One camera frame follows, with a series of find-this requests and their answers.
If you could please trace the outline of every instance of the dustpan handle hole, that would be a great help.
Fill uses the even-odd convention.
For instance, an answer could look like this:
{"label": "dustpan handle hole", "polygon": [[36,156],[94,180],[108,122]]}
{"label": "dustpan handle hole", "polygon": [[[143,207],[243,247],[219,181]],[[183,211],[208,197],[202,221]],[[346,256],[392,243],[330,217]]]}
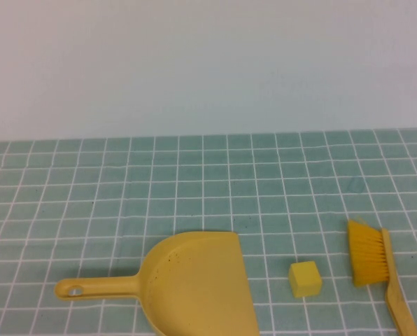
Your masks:
{"label": "dustpan handle hole", "polygon": [[83,288],[80,286],[73,286],[69,289],[69,296],[81,296],[83,294]]}

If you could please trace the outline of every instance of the wooden handle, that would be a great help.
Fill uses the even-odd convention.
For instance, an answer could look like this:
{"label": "wooden handle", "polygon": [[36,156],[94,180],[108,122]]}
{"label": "wooden handle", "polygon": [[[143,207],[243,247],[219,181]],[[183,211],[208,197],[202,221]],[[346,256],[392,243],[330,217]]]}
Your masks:
{"label": "wooden handle", "polygon": [[56,284],[55,294],[61,300],[138,298],[140,283],[137,276],[113,278],[64,279]]}
{"label": "wooden handle", "polygon": [[397,268],[392,253],[389,231],[382,229],[384,249],[389,269],[389,284],[386,291],[386,303],[390,315],[398,329],[400,336],[417,336],[417,326],[414,318],[404,301],[403,293],[398,283]]}

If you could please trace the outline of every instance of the brush bristles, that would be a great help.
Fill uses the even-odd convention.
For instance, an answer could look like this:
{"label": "brush bristles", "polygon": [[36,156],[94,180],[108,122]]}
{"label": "brush bristles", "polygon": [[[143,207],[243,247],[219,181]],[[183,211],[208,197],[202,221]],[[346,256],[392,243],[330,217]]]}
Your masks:
{"label": "brush bristles", "polygon": [[348,243],[355,286],[389,281],[381,232],[350,220],[348,221]]}

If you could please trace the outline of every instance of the white wall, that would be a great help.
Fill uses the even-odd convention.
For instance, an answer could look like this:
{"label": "white wall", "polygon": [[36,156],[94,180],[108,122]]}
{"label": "white wall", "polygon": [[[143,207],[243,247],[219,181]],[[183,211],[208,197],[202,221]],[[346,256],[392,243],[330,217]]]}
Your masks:
{"label": "white wall", "polygon": [[0,0],[0,139],[417,126],[417,0]]}

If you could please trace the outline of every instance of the dustpan handle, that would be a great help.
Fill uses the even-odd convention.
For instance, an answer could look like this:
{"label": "dustpan handle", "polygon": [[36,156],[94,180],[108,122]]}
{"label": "dustpan handle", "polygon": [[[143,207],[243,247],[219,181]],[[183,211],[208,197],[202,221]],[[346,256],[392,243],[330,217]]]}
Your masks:
{"label": "dustpan handle", "polygon": [[64,279],[56,284],[55,294],[61,300],[138,298],[137,275],[112,278]]}

